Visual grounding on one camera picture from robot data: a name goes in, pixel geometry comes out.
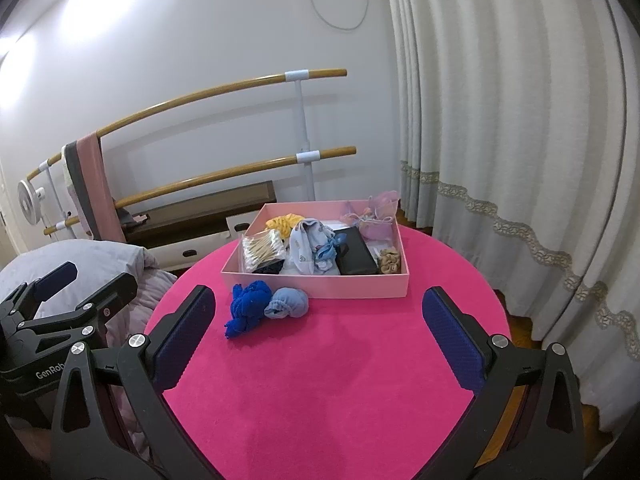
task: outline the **pink towel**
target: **pink towel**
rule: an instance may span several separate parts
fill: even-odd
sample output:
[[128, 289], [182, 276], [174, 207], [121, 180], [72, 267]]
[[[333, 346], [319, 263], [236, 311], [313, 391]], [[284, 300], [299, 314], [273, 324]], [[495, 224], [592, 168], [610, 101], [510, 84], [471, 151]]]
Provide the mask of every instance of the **pink towel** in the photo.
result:
[[94, 211], [95, 222], [102, 240], [126, 243], [120, 220], [113, 205], [113, 198], [104, 174], [104, 162], [100, 143], [95, 134], [78, 140], [78, 159], [87, 194]]

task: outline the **wooden bar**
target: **wooden bar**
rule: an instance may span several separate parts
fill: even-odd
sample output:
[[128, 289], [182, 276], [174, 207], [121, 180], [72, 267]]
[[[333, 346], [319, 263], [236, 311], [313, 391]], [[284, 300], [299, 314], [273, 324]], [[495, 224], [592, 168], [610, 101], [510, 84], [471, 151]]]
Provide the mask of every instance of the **wooden bar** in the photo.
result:
[[[322, 150], [320, 152], [320, 159], [335, 158], [337, 156], [355, 155], [355, 146], [343, 146], [341, 148], [332, 148], [330, 150]], [[252, 162], [251, 164], [243, 164], [242, 166], [235, 166], [228, 168], [227, 170], [213, 171], [211, 173], [205, 173], [200, 176], [194, 176], [193, 178], [187, 178], [180, 180], [172, 184], [166, 184], [165, 186], [155, 187], [142, 193], [136, 193], [134, 195], [126, 196], [120, 200], [116, 200], [114, 206], [116, 209], [126, 207], [129, 205], [144, 202], [151, 198], [157, 198], [175, 191], [181, 191], [183, 189], [189, 189], [190, 187], [201, 186], [202, 184], [209, 184], [219, 180], [225, 180], [233, 176], [240, 176], [249, 173], [257, 173], [263, 170], [272, 170], [273, 168], [282, 168], [284, 166], [293, 166], [298, 163], [298, 159], [295, 155], [283, 156], [281, 158], [273, 158], [271, 160], [263, 160], [261, 162]], [[65, 220], [65, 226], [69, 227], [79, 222], [77, 216], [72, 216]], [[45, 235], [50, 235], [57, 231], [55, 226], [50, 226], [44, 229]]]
[[[321, 79], [325, 77], [345, 77], [347, 75], [347, 69], [345, 68], [322, 68], [318, 70], [309, 70], [309, 79]], [[119, 130], [124, 126], [128, 126], [129, 124], [133, 124], [137, 121], [141, 121], [147, 117], [151, 117], [152, 115], [159, 114], [161, 112], [171, 110], [172, 108], [176, 108], [178, 106], [182, 106], [188, 103], [193, 103], [196, 101], [200, 101], [202, 99], [207, 99], [209, 97], [213, 97], [216, 95], [229, 94], [231, 92], [236, 92], [238, 90], [245, 90], [247, 88], [256, 88], [258, 86], [267, 86], [273, 85], [277, 83], [286, 82], [286, 76], [284, 74], [276, 74], [276, 75], [266, 75], [262, 77], [256, 77], [253, 79], [244, 79], [242, 81], [237, 81], [235, 83], [228, 83], [220, 86], [214, 86], [212, 88], [207, 88], [204, 90], [199, 90], [197, 92], [192, 92], [191, 94], [183, 95], [181, 97], [177, 97], [175, 99], [171, 99], [170, 101], [165, 101], [164, 103], [158, 103], [157, 105], [146, 108], [145, 110], [141, 110], [135, 114], [131, 114], [130, 116], [124, 117], [114, 123], [108, 124], [107, 126], [100, 128], [100, 130], [96, 131], [96, 135], [100, 139], [111, 132]], [[59, 162], [62, 159], [62, 154], [57, 153], [47, 159], [47, 162], [50, 166], [53, 166], [56, 162]], [[27, 180], [31, 180], [37, 175], [40, 174], [39, 168], [31, 171], [30, 174], [27, 175]]]

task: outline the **beige scrunchie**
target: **beige scrunchie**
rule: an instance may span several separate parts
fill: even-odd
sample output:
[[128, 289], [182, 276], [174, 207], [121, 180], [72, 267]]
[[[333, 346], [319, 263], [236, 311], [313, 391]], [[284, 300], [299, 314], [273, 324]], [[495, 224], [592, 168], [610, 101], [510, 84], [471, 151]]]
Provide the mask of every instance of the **beige scrunchie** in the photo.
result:
[[378, 257], [378, 266], [382, 274], [400, 274], [400, 253], [395, 247], [382, 249]]

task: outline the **blue gripper pad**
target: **blue gripper pad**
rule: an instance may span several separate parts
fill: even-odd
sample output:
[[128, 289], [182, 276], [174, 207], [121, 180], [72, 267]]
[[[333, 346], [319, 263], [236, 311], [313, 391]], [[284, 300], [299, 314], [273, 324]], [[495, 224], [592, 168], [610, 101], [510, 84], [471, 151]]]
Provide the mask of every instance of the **blue gripper pad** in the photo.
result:
[[147, 368], [156, 392], [175, 387], [216, 313], [213, 291], [197, 285], [149, 334]]
[[[460, 318], [465, 315], [458, 310], [444, 290], [432, 287], [422, 298], [422, 316], [460, 387], [471, 390], [477, 396], [486, 381], [486, 357], [462, 325]], [[471, 319], [488, 338], [476, 320]]]
[[40, 302], [50, 300], [77, 276], [76, 266], [71, 262], [65, 262], [35, 283], [33, 295]]

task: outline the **yellow cloth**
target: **yellow cloth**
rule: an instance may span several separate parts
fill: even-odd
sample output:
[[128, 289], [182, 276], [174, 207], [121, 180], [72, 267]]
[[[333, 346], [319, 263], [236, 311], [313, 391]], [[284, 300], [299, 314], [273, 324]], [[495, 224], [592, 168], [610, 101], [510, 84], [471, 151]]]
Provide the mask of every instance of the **yellow cloth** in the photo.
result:
[[276, 216], [276, 218], [272, 218], [271, 220], [267, 220], [265, 224], [267, 229], [277, 229], [280, 231], [280, 237], [283, 240], [289, 238], [291, 235], [291, 230], [298, 225], [298, 222], [304, 220], [305, 217], [300, 215], [294, 215], [293, 213], [289, 213], [284, 216]]

